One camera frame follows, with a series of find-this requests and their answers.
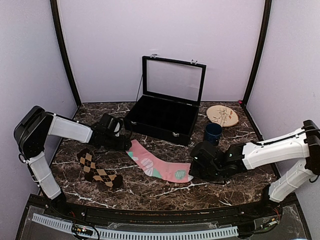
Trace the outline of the pink teal patterned sock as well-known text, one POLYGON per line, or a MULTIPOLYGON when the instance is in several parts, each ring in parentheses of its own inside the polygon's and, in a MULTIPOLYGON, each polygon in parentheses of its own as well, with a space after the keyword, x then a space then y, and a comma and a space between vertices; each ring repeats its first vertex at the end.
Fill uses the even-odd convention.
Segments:
POLYGON ((190 163, 163 161, 147 151, 136 139, 131 141, 126 153, 149 177, 171 183, 188 183, 194 178, 189 174, 190 163))

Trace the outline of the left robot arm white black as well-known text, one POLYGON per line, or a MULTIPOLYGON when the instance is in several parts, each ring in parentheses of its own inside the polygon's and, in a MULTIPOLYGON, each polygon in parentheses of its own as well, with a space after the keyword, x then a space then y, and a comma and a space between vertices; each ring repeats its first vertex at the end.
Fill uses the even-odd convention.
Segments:
POLYGON ((70 206, 62 199, 63 190, 53 176, 46 159, 46 146, 49 138, 72 140, 88 144, 95 148, 127 151, 131 148, 131 139, 120 133, 124 120, 108 113, 92 124, 64 117, 33 106, 13 131, 19 149, 19 159, 29 168, 35 183, 43 195, 51 201, 51 210, 60 218, 67 218, 71 213, 70 206))

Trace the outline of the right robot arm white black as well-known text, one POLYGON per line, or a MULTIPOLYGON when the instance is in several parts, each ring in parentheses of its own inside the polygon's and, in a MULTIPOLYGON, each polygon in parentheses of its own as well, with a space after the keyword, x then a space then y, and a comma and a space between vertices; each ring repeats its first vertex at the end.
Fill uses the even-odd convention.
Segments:
POLYGON ((260 166, 297 159, 295 165, 263 190, 263 200, 255 213, 266 217, 290 193, 320 174, 320 129, 312 120, 286 135, 264 141, 230 145, 226 151, 208 141, 191 151, 189 174, 206 181, 226 179, 260 166))

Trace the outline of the dark blue mug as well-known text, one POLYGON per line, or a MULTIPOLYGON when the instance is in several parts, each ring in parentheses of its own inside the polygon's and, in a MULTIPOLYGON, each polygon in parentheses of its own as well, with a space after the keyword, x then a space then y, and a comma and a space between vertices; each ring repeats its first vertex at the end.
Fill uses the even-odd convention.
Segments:
POLYGON ((223 128, 218 123, 208 123, 204 128, 203 140, 218 146, 222 132, 223 128))

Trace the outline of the brown argyle sock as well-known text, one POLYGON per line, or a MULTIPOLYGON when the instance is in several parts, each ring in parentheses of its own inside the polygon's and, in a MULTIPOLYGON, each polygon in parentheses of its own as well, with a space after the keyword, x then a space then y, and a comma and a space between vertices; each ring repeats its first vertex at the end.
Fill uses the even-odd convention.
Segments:
POLYGON ((96 165, 92 152, 85 148, 76 155, 88 182, 101 182, 107 187, 118 189, 123 184, 123 176, 112 170, 107 170, 96 165))

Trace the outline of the black display case glass lid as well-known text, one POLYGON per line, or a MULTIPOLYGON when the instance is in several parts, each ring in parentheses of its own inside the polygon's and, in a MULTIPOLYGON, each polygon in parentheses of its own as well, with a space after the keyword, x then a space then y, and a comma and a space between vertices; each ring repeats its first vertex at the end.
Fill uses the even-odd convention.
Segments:
POLYGON ((188 146, 202 99, 205 64, 142 57, 142 95, 124 117, 126 130, 188 146))

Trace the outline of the small circuit board with leds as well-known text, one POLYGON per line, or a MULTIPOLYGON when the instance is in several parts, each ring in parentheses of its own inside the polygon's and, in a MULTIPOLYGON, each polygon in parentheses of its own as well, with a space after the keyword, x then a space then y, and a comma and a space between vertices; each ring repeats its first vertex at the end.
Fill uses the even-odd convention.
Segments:
POLYGON ((73 225, 71 227, 71 232, 75 234, 76 236, 92 236, 93 231, 85 226, 81 225, 73 225))

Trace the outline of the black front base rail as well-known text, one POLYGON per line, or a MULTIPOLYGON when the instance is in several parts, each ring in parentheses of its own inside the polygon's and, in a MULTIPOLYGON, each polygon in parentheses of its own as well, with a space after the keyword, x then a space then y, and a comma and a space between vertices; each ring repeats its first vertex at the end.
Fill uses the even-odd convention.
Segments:
POLYGON ((222 240, 309 240, 311 238, 302 209, 294 194, 277 207, 258 203, 183 211, 136 211, 68 204, 65 217, 55 212, 44 197, 30 195, 18 227, 18 240, 79 240, 73 235, 51 229, 31 220, 34 213, 71 221, 89 227, 108 227, 111 223, 131 225, 192 225, 237 227, 237 237, 222 240))

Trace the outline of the black left frame post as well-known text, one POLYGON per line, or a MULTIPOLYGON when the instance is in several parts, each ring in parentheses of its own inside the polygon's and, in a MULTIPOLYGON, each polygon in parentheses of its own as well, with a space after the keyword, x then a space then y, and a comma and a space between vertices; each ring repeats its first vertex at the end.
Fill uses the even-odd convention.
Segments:
POLYGON ((57 0, 50 0, 50 7, 51 7, 51 14, 54 24, 54 30, 56 34, 56 39, 62 59, 62 63, 64 66, 64 70, 67 76, 68 84, 71 89, 71 93, 73 96, 73 99, 75 101, 76 106, 79 108, 82 105, 82 101, 76 86, 76 81, 72 72, 71 64, 69 61, 69 56, 67 53, 67 47, 65 43, 65 39, 63 36, 63 29, 62 29, 62 23, 60 19, 60 13, 59 13, 59 7, 58 7, 58 1, 57 0))

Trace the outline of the black frame post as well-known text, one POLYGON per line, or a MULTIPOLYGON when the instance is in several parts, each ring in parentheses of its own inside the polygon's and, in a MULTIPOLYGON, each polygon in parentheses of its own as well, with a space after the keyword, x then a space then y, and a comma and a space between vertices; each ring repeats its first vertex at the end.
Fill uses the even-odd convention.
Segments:
POLYGON ((264 50, 265 40, 266 40, 266 36, 267 36, 268 25, 269 25, 269 20, 270 20, 270 15, 271 15, 271 8, 272 8, 272 0, 265 0, 257 47, 256 47, 256 51, 255 51, 248 83, 247 83, 247 86, 246 86, 246 89, 244 92, 244 96, 242 99, 243 108, 247 107, 247 104, 249 102, 249 99, 250 99, 250 96, 251 96, 251 93, 252 93, 252 90, 254 87, 256 76, 258 73, 259 65, 260 65, 263 50, 264 50))
POLYGON ((82 105, 82 101, 76 86, 76 81, 72 72, 71 64, 69 61, 69 56, 67 53, 67 47, 65 43, 65 39, 63 36, 63 29, 62 29, 62 23, 60 19, 60 13, 59 13, 59 7, 58 7, 58 1, 57 0, 50 0, 50 7, 51 7, 51 14, 54 24, 54 30, 56 34, 56 39, 62 59, 62 63, 64 66, 64 70, 67 76, 68 84, 71 89, 71 93, 73 96, 73 99, 75 101, 76 106, 79 108, 82 105))

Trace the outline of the black right frame post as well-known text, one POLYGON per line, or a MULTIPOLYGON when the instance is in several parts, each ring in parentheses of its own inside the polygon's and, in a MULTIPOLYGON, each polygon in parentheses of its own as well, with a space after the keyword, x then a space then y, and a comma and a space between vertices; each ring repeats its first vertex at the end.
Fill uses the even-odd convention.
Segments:
POLYGON ((271 8, 272 8, 272 0, 265 0, 257 47, 256 47, 256 51, 255 51, 248 83, 247 83, 247 86, 246 86, 246 89, 244 92, 244 96, 242 99, 243 108, 247 107, 247 104, 249 102, 249 99, 250 99, 250 96, 251 96, 251 93, 252 93, 252 90, 254 87, 256 76, 258 73, 259 65, 260 65, 263 50, 264 50, 265 40, 266 40, 266 36, 267 36, 268 25, 269 25, 269 20, 270 20, 270 15, 271 15, 271 8))

